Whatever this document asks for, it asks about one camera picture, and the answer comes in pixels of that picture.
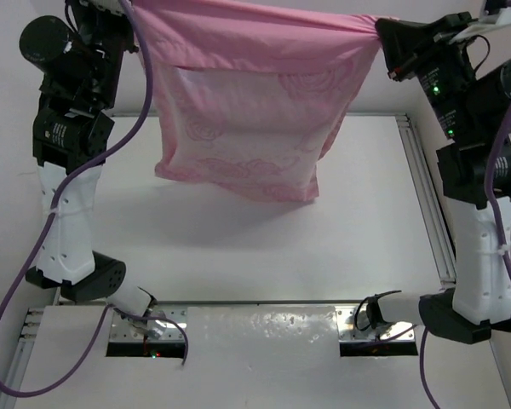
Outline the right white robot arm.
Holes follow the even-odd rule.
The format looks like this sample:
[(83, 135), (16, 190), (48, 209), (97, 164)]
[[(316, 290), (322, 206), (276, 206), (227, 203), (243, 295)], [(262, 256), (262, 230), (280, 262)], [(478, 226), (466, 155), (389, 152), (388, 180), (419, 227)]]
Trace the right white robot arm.
[(468, 46), (483, 29), (469, 13), (427, 24), (376, 22), (388, 76), (419, 81), (449, 139), (437, 157), (455, 234), (456, 283), (424, 296), (367, 297), (353, 317), (359, 331), (405, 321), (465, 344), (511, 332), (511, 279), (503, 260), (511, 226), (511, 59), (477, 75)]

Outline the aluminium frame rail left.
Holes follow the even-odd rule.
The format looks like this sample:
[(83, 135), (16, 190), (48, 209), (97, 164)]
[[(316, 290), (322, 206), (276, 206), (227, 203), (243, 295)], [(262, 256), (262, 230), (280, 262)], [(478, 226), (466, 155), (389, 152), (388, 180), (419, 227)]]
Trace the aluminium frame rail left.
[(20, 390), (43, 317), (43, 311), (43, 308), (29, 308), (26, 313), (14, 357), (4, 381), (5, 385), (11, 389)]

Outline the pink pillowcase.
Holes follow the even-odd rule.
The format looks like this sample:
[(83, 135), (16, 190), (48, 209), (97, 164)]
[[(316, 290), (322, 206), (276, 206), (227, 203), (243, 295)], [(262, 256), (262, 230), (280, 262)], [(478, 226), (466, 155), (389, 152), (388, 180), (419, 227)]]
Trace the pink pillowcase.
[(307, 202), (381, 47), (376, 17), (136, 1), (162, 135), (157, 176)]

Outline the metal base plate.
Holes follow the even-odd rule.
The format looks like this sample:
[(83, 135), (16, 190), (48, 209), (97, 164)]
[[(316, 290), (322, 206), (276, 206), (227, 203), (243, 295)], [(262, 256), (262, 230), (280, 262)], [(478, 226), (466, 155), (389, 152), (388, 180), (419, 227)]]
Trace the metal base plate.
[(118, 342), (138, 342), (146, 337), (152, 343), (183, 343), (187, 340), (187, 311), (178, 308), (157, 308), (150, 312), (156, 317), (135, 318), (113, 311), (109, 339)]
[(343, 343), (409, 342), (415, 340), (415, 327), (400, 321), (373, 329), (369, 325), (365, 307), (358, 305), (336, 306), (336, 323), (339, 341)]

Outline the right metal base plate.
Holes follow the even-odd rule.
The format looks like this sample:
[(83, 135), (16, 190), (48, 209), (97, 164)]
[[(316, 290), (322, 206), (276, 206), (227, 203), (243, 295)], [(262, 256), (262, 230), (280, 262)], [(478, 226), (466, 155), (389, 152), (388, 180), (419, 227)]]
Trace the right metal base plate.
[(373, 329), (369, 325), (365, 307), (358, 305), (336, 306), (336, 323), (339, 341), (343, 343), (409, 342), (415, 340), (415, 327), (400, 321)]

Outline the white front cover panel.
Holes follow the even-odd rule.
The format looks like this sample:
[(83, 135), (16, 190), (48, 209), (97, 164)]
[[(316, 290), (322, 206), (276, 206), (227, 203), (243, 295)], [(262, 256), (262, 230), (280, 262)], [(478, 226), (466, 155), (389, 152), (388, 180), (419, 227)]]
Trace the white front cover panel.
[(19, 408), (505, 408), (491, 347), (343, 357), (332, 308), (190, 308), (185, 360), (111, 357), (98, 307), (45, 309)]

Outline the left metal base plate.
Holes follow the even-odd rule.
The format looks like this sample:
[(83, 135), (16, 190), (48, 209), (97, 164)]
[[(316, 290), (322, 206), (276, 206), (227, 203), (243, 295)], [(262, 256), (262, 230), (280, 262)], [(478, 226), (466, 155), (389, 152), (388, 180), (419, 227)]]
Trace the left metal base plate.
[(150, 312), (156, 317), (135, 318), (113, 311), (109, 339), (118, 342), (138, 342), (146, 337), (152, 343), (183, 343), (187, 340), (187, 311), (178, 308), (157, 308)]

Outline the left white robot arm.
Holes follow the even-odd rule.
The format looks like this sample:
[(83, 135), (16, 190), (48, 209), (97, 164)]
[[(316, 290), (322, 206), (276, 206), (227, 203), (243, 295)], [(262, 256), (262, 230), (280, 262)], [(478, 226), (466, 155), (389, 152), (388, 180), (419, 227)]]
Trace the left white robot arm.
[(240, 1), (31, 21), (46, 219), (22, 277), (137, 314), (435, 291), (397, 121), (348, 113), (380, 48), (373, 15)]

